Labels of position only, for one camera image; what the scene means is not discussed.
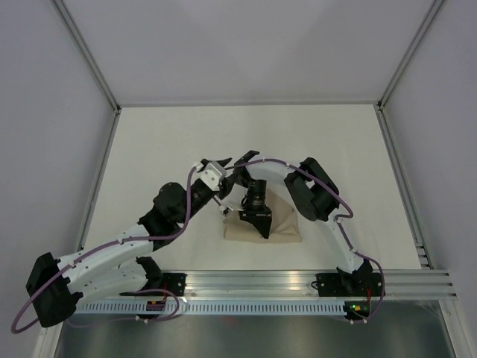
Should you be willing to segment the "beige cloth napkin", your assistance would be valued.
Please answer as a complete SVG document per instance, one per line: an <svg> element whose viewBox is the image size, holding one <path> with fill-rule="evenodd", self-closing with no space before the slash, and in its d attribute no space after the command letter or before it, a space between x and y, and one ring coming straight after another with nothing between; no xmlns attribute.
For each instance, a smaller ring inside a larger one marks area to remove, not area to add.
<svg viewBox="0 0 477 358"><path fill-rule="evenodd" d="M302 242L297 212L281 196L267 190L265 204L271 209L272 222L269 237L265 239L250 223L231 213L224 219L224 239L253 244L289 244Z"/></svg>

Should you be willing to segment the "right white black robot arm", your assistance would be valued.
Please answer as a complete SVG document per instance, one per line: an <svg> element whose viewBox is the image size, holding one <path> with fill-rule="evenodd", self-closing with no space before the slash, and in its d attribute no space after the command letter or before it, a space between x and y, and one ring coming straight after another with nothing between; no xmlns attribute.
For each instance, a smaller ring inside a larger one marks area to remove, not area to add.
<svg viewBox="0 0 477 358"><path fill-rule="evenodd" d="M319 296L384 296L382 267L351 243L342 221L353 211L318 161L308 157L293 165L258 155L249 151L233 165L234 182L247 191L238 212L226 221L226 238L293 242L302 216L317 225L336 259L334 273L317 274L311 283Z"/></svg>

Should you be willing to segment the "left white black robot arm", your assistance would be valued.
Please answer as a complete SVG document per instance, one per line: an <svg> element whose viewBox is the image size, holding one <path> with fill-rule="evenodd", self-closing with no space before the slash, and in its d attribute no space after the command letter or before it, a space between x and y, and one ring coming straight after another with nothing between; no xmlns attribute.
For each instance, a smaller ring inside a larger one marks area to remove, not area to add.
<svg viewBox="0 0 477 358"><path fill-rule="evenodd" d="M210 201L226 198L249 179L242 164L226 169L228 163L203 159L189 171L185 186L164 184L152 208L110 242L58 258L50 252L37 257L25 285L25 306L34 308L36 323L53 327L79 307L111 295L161 292L162 272L150 255L177 239Z"/></svg>

